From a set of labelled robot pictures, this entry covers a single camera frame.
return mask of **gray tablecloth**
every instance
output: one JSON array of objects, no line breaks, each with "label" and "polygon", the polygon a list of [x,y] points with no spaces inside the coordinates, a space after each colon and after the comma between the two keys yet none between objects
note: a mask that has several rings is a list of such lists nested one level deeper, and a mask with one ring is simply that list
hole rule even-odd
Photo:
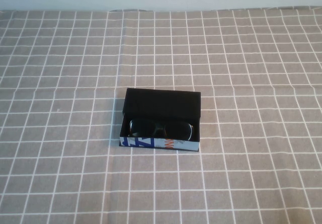
[{"label": "gray tablecloth", "polygon": [[[0,13],[0,223],[322,223],[321,61],[321,8]],[[200,152],[118,147],[127,87]]]}]

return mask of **black sunglasses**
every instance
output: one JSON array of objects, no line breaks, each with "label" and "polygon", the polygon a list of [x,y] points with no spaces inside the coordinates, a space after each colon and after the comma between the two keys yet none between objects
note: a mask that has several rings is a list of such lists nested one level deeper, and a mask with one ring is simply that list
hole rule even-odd
[{"label": "black sunglasses", "polygon": [[160,122],[136,118],[130,121],[130,135],[133,137],[155,137],[190,140],[193,126],[188,122]]}]

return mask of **sunglasses lens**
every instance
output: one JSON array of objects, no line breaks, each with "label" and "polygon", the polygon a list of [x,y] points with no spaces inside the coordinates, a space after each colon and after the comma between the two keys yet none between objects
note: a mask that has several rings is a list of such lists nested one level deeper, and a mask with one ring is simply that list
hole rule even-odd
[{"label": "sunglasses lens", "polygon": [[193,127],[187,122],[172,122],[165,126],[167,138],[178,140],[190,140],[192,129]]},{"label": "sunglasses lens", "polygon": [[155,123],[146,119],[130,121],[130,133],[134,137],[151,137],[155,132]]}]

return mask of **black box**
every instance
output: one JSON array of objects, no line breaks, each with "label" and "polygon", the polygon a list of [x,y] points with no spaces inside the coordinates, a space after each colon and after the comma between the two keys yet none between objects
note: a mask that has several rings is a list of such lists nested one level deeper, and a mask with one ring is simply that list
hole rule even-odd
[{"label": "black box", "polygon": [[[198,151],[200,115],[200,92],[128,88],[123,107],[120,146]],[[133,119],[133,122],[138,122],[138,119],[160,122],[160,125],[167,126],[168,129],[169,126],[177,126],[178,123],[185,125],[188,123],[193,131],[187,139],[168,139],[162,134],[135,137],[131,136],[130,130],[130,123]]]}]

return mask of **blue and white box side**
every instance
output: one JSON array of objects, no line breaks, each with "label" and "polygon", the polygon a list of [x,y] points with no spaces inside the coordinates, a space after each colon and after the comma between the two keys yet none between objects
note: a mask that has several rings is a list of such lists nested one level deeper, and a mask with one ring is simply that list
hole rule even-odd
[{"label": "blue and white box side", "polygon": [[147,138],[147,137],[120,137],[121,146],[126,147],[161,147],[166,149],[181,149],[181,150],[199,150],[199,142],[164,139],[164,138]]}]

